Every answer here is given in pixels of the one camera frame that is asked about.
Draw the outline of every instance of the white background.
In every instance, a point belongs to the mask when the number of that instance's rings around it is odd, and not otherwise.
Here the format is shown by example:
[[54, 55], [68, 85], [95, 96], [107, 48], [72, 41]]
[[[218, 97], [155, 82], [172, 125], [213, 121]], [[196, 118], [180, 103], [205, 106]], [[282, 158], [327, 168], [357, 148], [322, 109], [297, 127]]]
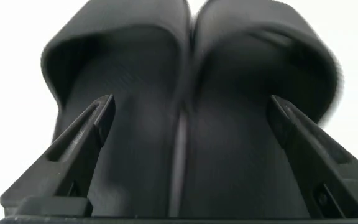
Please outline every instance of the white background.
[[[0, 195], [50, 144], [57, 106], [42, 78], [40, 53], [85, 2], [0, 1]], [[358, 158], [358, 1], [283, 2], [312, 25], [341, 64], [344, 91], [324, 129]], [[203, 3], [190, 0], [192, 13]]]

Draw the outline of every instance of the black plastic part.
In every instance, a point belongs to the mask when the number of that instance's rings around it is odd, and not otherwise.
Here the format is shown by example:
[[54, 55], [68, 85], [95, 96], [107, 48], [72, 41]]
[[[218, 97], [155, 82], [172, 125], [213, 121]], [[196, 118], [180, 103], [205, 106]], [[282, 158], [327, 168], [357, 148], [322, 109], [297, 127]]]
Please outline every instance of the black plastic part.
[[[53, 203], [62, 209], [61, 214], [72, 214], [73, 207], [63, 206], [61, 199], [49, 197], [83, 197], [83, 200], [87, 200], [99, 151], [109, 133], [114, 115], [112, 95], [94, 101], [2, 194], [1, 205], [5, 208], [5, 216], [16, 213], [23, 199], [30, 196], [40, 197], [37, 203], [47, 202], [45, 208], [52, 208]], [[66, 202], [68, 205], [77, 200], [69, 197]], [[25, 208], [28, 206], [22, 205], [20, 212], [26, 213]], [[79, 212], [84, 211], [81, 206], [79, 208]]]
[[0, 224], [358, 224], [358, 219], [342, 220], [149, 220], [113, 218], [9, 217]]
[[271, 97], [267, 117], [311, 218], [358, 218], [358, 160], [282, 98]]
[[92, 204], [81, 197], [27, 197], [15, 215], [90, 217]]

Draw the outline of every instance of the textured black material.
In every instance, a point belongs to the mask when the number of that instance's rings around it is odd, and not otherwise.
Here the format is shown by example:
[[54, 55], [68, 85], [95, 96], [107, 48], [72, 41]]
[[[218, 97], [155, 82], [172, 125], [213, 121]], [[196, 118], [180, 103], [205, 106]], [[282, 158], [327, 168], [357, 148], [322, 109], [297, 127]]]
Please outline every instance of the textured black material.
[[181, 217], [309, 218], [265, 111], [271, 94], [317, 122], [333, 59], [307, 23], [271, 0], [214, 0], [194, 34], [194, 92]]
[[189, 29], [183, 0], [91, 0], [46, 46], [42, 71], [59, 105], [54, 138], [95, 98], [116, 100], [88, 194], [93, 215], [167, 214]]

